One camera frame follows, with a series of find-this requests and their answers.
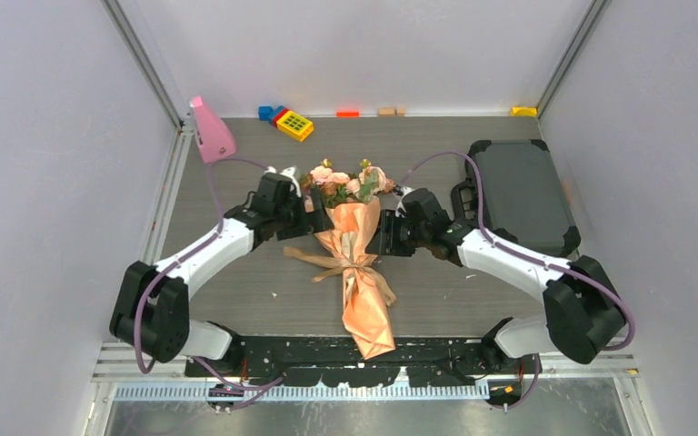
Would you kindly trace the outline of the peach wrapping paper sheet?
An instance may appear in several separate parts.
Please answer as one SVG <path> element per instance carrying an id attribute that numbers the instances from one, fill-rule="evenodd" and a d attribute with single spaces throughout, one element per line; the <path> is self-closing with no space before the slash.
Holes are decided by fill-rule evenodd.
<path id="1" fill-rule="evenodd" d="M 345 203 L 329 209 L 334 228 L 316 235 L 319 243 L 339 262 L 326 277 L 342 277 L 342 322 L 365 360 L 394 350 L 387 307 L 396 301 L 385 278 L 373 268 L 377 259 L 366 249 L 374 237 L 381 202 Z"/>

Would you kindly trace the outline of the pink and brown rose stem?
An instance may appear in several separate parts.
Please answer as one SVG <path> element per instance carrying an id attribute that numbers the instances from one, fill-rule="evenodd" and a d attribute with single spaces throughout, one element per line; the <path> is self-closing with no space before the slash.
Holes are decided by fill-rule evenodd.
<path id="1" fill-rule="evenodd" d="M 369 160 L 361 161 L 361 171 L 350 178 L 346 191 L 360 203 L 370 203 L 377 195 L 391 193 L 396 186 L 383 169 Z"/>

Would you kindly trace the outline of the tan ribbon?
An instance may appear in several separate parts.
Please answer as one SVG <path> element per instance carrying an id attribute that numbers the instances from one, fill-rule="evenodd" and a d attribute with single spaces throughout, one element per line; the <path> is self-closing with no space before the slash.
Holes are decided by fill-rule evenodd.
<path id="1" fill-rule="evenodd" d="M 312 282 L 320 282 L 327 277 L 340 275 L 343 274 L 345 270 L 350 270 L 352 272 L 350 279 L 344 280 L 344 284 L 349 286 L 356 282 L 354 277 L 357 272 L 364 273 L 373 279 L 375 289 L 382 295 L 384 304 L 386 306 L 392 306 L 397 300 L 394 292 L 389 287 L 386 279 L 372 267 L 378 255 L 363 253 L 360 256 L 355 256 L 354 249 L 359 247 L 359 239 L 355 232 L 342 234 L 340 242 L 340 254 L 343 258 L 308 253 L 302 249 L 291 246 L 285 246 L 283 253 L 287 257 L 323 267 L 324 271 L 314 276 Z"/>

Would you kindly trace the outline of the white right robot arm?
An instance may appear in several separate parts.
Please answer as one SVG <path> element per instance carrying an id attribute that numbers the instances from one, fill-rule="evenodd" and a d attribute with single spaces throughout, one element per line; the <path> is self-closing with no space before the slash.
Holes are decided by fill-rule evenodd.
<path id="1" fill-rule="evenodd" d="M 507 372 L 528 355 L 559 352 L 587 364 L 628 316 L 602 265 L 583 256 L 556 258 L 511 243 L 476 222 L 452 218 L 427 189 L 394 189 L 395 209 L 384 209 L 367 252 L 410 257 L 419 248 L 459 267 L 488 273 L 532 296 L 543 314 L 501 320 L 480 340 L 485 366 Z"/>

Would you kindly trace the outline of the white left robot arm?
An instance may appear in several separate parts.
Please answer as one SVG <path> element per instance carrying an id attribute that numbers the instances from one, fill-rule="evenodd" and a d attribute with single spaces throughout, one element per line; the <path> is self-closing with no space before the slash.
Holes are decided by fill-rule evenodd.
<path id="1" fill-rule="evenodd" d="M 135 348 L 140 371 L 177 356 L 199 357 L 222 376 L 243 361 L 234 334 L 212 322 L 192 319 L 189 302 L 231 262 L 262 243 L 306 236 L 333 227 L 318 188 L 303 188 L 297 170 L 270 168 L 243 204 L 222 214 L 208 233 L 157 263 L 132 263 L 125 270 L 109 325 L 110 333 Z"/>

